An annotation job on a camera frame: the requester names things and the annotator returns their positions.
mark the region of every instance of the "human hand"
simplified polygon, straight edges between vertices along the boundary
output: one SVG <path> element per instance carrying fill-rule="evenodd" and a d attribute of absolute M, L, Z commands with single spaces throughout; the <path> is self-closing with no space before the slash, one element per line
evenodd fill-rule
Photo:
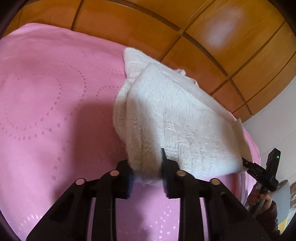
<path fill-rule="evenodd" d="M 258 215 L 260 215 L 260 214 L 266 212 L 268 209 L 270 209 L 271 204 L 272 204 L 272 193 L 269 193 L 269 192 L 260 193 L 258 190 L 258 186 L 254 185 L 250 195 L 247 198 L 247 204 L 249 205 L 249 207 L 251 209 L 260 200 L 265 200 L 265 203 L 263 204 Z"/>

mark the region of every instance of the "white fabric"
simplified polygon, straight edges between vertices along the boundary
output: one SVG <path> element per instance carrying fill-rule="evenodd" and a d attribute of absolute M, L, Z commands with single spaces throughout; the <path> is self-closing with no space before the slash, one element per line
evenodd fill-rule
<path fill-rule="evenodd" d="M 195 178 L 240 172 L 242 157 L 252 161 L 241 121 L 184 71 L 133 48 L 125 49 L 124 62 L 127 79 L 113 107 L 113 124 L 137 175 L 146 181 L 159 176 L 161 148 Z"/>

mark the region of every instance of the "sweater sleeve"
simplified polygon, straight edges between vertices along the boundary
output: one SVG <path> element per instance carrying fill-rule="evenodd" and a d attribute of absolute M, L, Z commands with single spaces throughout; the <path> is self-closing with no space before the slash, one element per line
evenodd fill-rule
<path fill-rule="evenodd" d="M 264 230 L 268 233 L 270 241 L 275 241 L 280 236 L 277 221 L 276 203 L 272 201 L 271 207 L 264 213 L 256 217 Z"/>

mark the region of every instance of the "gray round object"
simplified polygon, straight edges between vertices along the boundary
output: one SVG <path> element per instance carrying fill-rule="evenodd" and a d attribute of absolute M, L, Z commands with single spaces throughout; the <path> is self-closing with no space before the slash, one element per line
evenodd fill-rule
<path fill-rule="evenodd" d="M 214 185 L 219 185 L 221 182 L 220 182 L 219 179 L 217 179 L 217 178 L 213 178 L 213 179 L 211 180 L 211 183 L 214 184 Z"/>
<path fill-rule="evenodd" d="M 113 170 L 113 171 L 110 172 L 110 175 L 113 176 L 113 177 L 118 176 L 119 175 L 119 171 Z"/>
<path fill-rule="evenodd" d="M 85 180 L 83 178 L 78 178 L 76 181 L 75 181 L 76 185 L 82 185 L 85 183 Z"/>
<path fill-rule="evenodd" d="M 184 177 L 186 175 L 186 172 L 183 170 L 179 170 L 179 171 L 177 171 L 177 175 L 180 177 Z"/>

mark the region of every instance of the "white wall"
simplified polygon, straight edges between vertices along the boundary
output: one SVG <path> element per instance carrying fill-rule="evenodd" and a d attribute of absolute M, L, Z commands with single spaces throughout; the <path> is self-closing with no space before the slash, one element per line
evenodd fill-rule
<path fill-rule="evenodd" d="M 276 178 L 296 181 L 296 77 L 272 102 L 244 123 L 260 150 L 262 166 L 275 147 L 281 151 Z"/>

